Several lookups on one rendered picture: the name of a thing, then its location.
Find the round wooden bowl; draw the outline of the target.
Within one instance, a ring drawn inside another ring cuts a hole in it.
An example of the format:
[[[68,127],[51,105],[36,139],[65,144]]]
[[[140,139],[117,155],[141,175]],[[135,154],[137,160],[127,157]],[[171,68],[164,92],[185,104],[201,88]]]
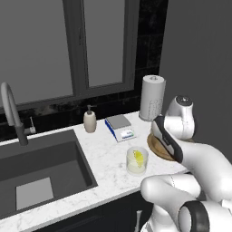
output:
[[[164,146],[160,143],[160,141],[157,138],[154,137],[152,133],[150,133],[150,135],[148,136],[147,143],[150,150],[158,157],[164,160],[174,161],[174,159],[169,155]]]

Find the white paper towel roll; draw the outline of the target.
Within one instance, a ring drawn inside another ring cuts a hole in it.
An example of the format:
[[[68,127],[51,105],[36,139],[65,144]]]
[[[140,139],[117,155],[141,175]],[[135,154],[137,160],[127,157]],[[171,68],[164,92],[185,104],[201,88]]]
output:
[[[144,121],[153,121],[161,114],[166,80],[158,75],[145,75],[142,80],[140,113]]]

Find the grey framed window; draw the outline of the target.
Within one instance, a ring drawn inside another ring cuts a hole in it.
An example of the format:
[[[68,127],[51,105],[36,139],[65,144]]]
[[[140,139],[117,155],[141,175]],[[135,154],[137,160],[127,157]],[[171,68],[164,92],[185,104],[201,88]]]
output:
[[[0,0],[0,87],[10,85],[20,111],[132,90],[139,8],[140,0]]]

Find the dark cupboard door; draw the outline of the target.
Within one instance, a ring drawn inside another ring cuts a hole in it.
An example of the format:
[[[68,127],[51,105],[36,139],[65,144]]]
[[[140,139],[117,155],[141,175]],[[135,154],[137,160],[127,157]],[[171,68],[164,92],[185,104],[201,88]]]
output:
[[[141,211],[141,228],[150,218],[152,208],[137,191],[34,232],[134,232],[137,212]]]

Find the beige soap dispenser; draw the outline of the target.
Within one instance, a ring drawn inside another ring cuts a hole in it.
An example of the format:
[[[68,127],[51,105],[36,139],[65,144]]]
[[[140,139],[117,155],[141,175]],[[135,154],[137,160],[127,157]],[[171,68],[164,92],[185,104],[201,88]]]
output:
[[[87,112],[83,115],[83,126],[88,133],[93,133],[96,130],[97,120],[91,105],[87,106]]]

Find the glass of lemonade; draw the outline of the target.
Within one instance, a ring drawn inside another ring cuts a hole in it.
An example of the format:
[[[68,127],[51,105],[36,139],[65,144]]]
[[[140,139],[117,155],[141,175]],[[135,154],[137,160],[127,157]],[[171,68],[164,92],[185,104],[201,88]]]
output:
[[[134,176],[142,176],[146,172],[149,153],[142,147],[133,146],[127,150],[126,169]]]

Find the dark grey sink basin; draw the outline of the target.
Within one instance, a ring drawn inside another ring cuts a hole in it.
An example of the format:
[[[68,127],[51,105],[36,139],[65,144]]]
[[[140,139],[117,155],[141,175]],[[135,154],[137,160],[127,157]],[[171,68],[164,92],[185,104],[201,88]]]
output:
[[[96,186],[73,130],[0,146],[0,219]]]

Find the blue and white kitchen scale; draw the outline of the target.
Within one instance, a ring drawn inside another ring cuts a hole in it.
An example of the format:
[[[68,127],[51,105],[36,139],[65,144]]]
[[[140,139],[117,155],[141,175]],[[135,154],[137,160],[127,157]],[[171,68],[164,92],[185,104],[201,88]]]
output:
[[[105,125],[118,142],[136,137],[131,123],[123,114],[107,117],[105,119]]]

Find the grey sink tap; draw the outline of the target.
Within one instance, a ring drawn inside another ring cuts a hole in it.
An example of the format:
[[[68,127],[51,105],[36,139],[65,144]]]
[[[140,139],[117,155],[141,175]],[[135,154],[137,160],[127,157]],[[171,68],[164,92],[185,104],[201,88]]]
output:
[[[34,122],[31,119],[32,126],[30,128],[24,127],[24,124],[21,122],[16,109],[15,99],[11,87],[7,82],[3,82],[1,84],[1,96],[8,125],[14,126],[20,145],[26,146],[28,144],[27,136],[29,134],[36,133]]]

